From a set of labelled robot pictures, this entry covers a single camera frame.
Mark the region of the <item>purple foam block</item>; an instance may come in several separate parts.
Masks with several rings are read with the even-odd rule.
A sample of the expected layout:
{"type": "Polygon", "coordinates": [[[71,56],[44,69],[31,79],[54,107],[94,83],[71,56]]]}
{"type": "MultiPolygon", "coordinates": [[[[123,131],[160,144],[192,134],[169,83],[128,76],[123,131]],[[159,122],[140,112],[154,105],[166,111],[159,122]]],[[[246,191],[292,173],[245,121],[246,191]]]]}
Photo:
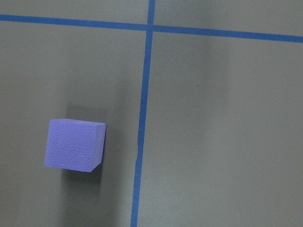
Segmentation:
{"type": "Polygon", "coordinates": [[[102,162],[106,127],[101,122],[50,120],[44,165],[92,172],[102,162]]]}

